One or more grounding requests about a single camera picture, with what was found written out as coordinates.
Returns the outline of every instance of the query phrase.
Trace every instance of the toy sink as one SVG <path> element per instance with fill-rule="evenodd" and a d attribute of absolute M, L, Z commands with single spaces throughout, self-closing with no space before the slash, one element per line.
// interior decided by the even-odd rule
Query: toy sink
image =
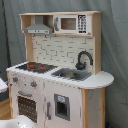
<path fill-rule="evenodd" d="M 59 78 L 64 78 L 64 79 L 83 81 L 88 77 L 90 77 L 92 73 L 87 71 L 82 71 L 82 70 L 62 68 L 52 73 L 51 75 Z"/>

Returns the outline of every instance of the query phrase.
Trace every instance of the white cabinet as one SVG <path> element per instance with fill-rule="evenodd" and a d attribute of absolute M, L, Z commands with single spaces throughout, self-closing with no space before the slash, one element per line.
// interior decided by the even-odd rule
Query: white cabinet
<path fill-rule="evenodd" d="M 55 33 L 91 34 L 91 15 L 55 15 Z"/>
<path fill-rule="evenodd" d="M 81 91 L 59 83 L 45 82 L 45 128 L 82 128 Z"/>

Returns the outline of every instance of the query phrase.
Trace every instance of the countertop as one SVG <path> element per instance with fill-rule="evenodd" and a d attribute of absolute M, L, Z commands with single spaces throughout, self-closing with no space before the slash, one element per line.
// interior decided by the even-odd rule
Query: countertop
<path fill-rule="evenodd" d="M 7 71 L 15 71 L 15 72 L 25 73 L 25 74 L 29 74 L 29 75 L 33 75 L 33 76 L 38 76 L 44 80 L 62 82 L 64 84 L 68 84 L 70 86 L 83 88 L 83 89 L 97 89 L 97 88 L 107 87 L 107 86 L 111 85 L 114 81 L 114 77 L 110 73 L 107 73 L 104 71 L 100 71 L 96 75 L 91 75 L 84 81 L 75 81 L 75 80 L 69 80 L 69 79 L 64 79 L 64 78 L 58 78 L 58 77 L 51 75 L 53 72 L 55 72 L 61 68 L 64 68 L 64 67 L 57 67 L 51 71 L 48 71 L 45 74 L 33 73 L 33 72 L 24 71 L 21 69 L 19 70 L 19 69 L 15 68 L 22 64 L 10 67 L 7 69 Z"/>

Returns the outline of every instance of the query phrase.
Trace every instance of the tile backsplash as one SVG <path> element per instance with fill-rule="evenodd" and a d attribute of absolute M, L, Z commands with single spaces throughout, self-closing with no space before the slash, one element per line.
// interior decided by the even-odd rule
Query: tile backsplash
<path fill-rule="evenodd" d="M 33 34 L 32 43 L 37 63 L 75 68 L 81 51 L 87 51 L 93 57 L 93 38 Z M 86 62 L 85 70 L 93 70 L 88 56 L 82 55 L 81 62 Z"/>

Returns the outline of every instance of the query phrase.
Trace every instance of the range hood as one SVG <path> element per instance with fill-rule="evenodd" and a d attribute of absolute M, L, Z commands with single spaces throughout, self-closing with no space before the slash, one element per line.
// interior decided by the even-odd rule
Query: range hood
<path fill-rule="evenodd" d="M 25 33 L 52 34 L 53 29 L 43 24 L 43 16 L 35 16 L 35 24 L 25 28 Z"/>

